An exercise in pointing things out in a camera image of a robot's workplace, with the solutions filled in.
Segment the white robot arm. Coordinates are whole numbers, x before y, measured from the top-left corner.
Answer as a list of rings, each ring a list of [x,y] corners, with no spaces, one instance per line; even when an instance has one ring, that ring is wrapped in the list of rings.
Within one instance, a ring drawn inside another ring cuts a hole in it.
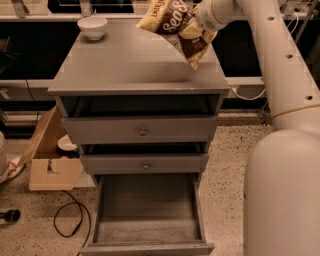
[[[245,18],[273,131],[251,152],[244,180],[244,256],[320,256],[320,90],[278,0],[200,0],[206,31]]]

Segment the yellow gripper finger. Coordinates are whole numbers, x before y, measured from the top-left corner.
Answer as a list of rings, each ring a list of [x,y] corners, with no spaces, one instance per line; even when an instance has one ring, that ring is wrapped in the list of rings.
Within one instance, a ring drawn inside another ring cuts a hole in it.
[[[189,26],[179,33],[184,39],[195,39],[202,35],[203,29],[200,27]]]

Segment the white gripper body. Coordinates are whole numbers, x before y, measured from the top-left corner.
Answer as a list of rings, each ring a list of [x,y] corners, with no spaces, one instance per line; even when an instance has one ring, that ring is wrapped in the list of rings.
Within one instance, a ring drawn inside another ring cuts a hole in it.
[[[216,32],[225,27],[214,15],[213,0],[202,0],[194,9],[195,18],[207,32]]]

